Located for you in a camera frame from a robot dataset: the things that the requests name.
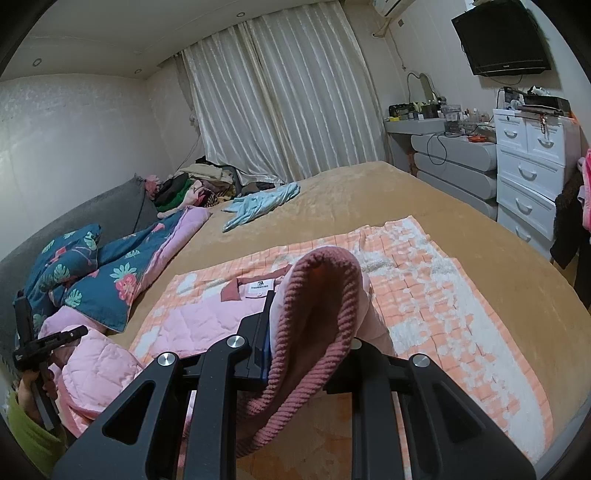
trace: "television screen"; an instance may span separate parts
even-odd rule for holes
[[[452,20],[474,75],[550,70],[535,20],[519,0],[487,2]]]

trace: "green garment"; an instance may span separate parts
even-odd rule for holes
[[[50,433],[31,420],[17,402],[16,392],[8,401],[8,427],[29,460],[47,478],[66,452],[66,432],[60,425]]]
[[[185,182],[185,185],[183,185],[183,188],[180,190],[180,192],[177,193],[177,196],[175,198],[173,198],[166,205],[156,207],[156,210],[158,210],[159,212],[168,212],[169,210],[178,207],[183,202],[185,194],[187,193],[189,188],[193,186],[193,183],[195,183],[195,179],[189,178]]]

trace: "white chest of drawers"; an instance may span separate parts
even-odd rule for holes
[[[581,155],[580,128],[566,117],[494,110],[498,222],[550,259],[554,200]]]

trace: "ceiling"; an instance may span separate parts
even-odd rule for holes
[[[57,0],[0,80],[48,73],[144,79],[174,53],[217,31],[318,1],[326,0]],[[41,63],[33,66],[36,59]]]

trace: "air conditioner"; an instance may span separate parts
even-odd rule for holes
[[[374,0],[376,11],[387,18],[398,18],[414,0]]]

